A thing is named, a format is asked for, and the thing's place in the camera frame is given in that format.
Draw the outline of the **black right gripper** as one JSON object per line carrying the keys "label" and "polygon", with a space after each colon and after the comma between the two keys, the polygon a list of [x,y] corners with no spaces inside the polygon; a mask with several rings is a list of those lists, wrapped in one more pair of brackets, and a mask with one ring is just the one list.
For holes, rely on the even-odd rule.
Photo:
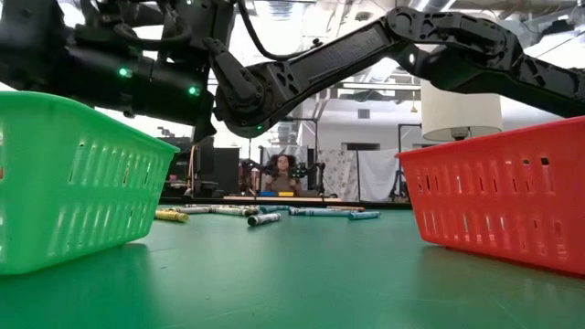
{"label": "black right gripper", "polygon": [[0,82],[90,107],[151,113],[151,61],[110,27],[69,27],[58,0],[0,0]]}

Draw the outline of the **green plastic basket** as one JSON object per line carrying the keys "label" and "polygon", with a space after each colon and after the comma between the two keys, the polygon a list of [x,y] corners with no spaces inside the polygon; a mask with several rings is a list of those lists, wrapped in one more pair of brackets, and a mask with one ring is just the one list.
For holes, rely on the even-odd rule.
{"label": "green plastic basket", "polygon": [[0,275],[145,237],[177,152],[77,101],[0,91]]}

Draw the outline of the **black cabinet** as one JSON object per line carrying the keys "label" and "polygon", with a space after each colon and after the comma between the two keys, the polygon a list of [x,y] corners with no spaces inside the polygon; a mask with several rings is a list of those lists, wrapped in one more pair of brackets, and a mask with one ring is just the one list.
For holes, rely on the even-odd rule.
{"label": "black cabinet", "polygon": [[216,148],[214,139],[201,141],[195,150],[195,197],[223,198],[239,184],[239,149]]}

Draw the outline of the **person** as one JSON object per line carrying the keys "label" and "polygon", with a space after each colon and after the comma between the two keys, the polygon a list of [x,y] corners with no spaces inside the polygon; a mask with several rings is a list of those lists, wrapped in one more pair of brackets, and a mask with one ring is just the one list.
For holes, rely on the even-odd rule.
{"label": "person", "polygon": [[280,193],[293,192],[300,195],[302,190],[300,180],[292,177],[292,168],[296,166],[296,158],[288,154],[276,154],[268,162],[272,171],[265,177],[263,191]]}

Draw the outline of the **wooden background table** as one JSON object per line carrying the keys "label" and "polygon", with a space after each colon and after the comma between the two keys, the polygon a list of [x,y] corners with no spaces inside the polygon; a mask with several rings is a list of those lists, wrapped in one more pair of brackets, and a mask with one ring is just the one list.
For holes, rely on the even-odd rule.
{"label": "wooden background table", "polygon": [[224,196],[224,200],[238,201],[282,201],[282,202],[343,202],[341,198],[331,197],[297,197],[297,196]]}

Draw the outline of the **patterned hanging sheet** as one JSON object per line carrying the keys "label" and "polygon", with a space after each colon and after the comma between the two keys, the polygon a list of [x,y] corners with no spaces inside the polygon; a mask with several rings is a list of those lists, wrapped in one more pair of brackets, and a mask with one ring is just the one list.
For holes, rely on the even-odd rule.
{"label": "patterned hanging sheet", "polygon": [[325,164],[324,192],[346,202],[358,199],[356,151],[320,150],[318,160]]}

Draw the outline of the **green table mat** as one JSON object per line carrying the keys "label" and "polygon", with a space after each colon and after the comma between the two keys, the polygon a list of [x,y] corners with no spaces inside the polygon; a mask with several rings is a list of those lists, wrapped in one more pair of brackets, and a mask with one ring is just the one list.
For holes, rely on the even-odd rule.
{"label": "green table mat", "polygon": [[0,329],[585,329],[585,279],[428,245],[404,210],[194,217],[0,277]]}

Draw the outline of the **white hanging sheet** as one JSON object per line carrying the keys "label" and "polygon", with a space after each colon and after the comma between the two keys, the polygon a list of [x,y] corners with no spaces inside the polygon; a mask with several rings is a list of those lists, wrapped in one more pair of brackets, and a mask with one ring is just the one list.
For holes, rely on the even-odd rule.
{"label": "white hanging sheet", "polygon": [[359,195],[361,201],[388,202],[399,168],[397,149],[359,151]]}

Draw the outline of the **white lampshade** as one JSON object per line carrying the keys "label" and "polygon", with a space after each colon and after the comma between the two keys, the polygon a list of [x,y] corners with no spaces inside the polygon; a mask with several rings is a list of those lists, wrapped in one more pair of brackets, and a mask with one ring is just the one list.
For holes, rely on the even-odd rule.
{"label": "white lampshade", "polygon": [[429,141],[454,141],[453,127],[470,127],[472,137],[503,130],[500,97],[496,94],[459,94],[420,83],[421,133]]}

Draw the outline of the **red plastic basket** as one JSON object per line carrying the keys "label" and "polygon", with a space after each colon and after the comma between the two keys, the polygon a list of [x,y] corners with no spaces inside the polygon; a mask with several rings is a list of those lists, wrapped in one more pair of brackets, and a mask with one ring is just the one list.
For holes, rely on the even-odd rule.
{"label": "red plastic basket", "polygon": [[423,240],[585,276],[585,116],[398,159]]}

